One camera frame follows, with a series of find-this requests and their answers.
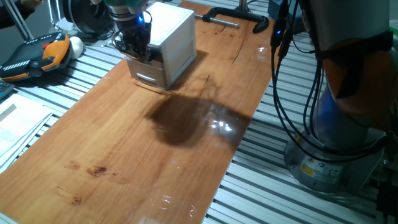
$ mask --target yellow label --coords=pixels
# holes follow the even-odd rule
[[[305,165],[305,164],[302,164],[302,165],[301,165],[301,170],[302,170],[304,173],[310,175],[311,177],[313,176],[314,169],[312,169],[311,167],[309,167],[309,166],[307,166],[307,165]]]

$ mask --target wooden table surface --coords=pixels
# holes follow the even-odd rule
[[[200,223],[271,79],[272,21],[254,35],[254,22],[220,18],[241,27],[196,21],[198,57],[172,91],[117,64],[0,174],[0,212],[18,223]]]

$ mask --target sticker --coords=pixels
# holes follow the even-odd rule
[[[304,157],[304,160],[300,166],[300,170],[304,174],[313,177],[315,180],[331,184],[335,184],[340,178],[342,169],[343,166],[336,166],[326,162],[320,162],[309,156]]]

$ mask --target white paper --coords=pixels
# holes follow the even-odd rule
[[[12,95],[0,104],[0,113],[12,104],[16,109],[0,121],[0,169],[8,167],[53,114],[42,104]]]
[[[26,145],[28,145],[33,137],[40,131],[42,126],[51,118],[51,115],[52,114],[49,114],[40,124],[36,125],[36,127],[26,135],[26,138],[20,142],[19,147],[13,146],[2,157],[0,157],[0,174],[12,164],[14,159],[22,152],[22,150],[24,150]]]

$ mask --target orange and black controller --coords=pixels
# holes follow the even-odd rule
[[[61,32],[25,42],[2,64],[0,78],[14,82],[64,68],[70,60],[70,49],[69,36]]]

